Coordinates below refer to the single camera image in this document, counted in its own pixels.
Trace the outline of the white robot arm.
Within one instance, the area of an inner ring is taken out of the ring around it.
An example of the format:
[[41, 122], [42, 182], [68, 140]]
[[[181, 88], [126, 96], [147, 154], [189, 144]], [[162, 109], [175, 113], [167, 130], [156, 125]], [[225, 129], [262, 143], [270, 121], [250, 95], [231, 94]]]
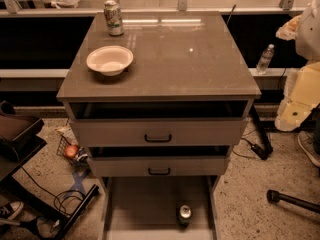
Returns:
[[289, 72], [277, 111], [276, 128], [288, 132], [320, 104], [320, 0], [312, 0], [302, 14], [277, 30], [276, 37], [294, 40], [296, 53], [307, 60], [300, 69]]

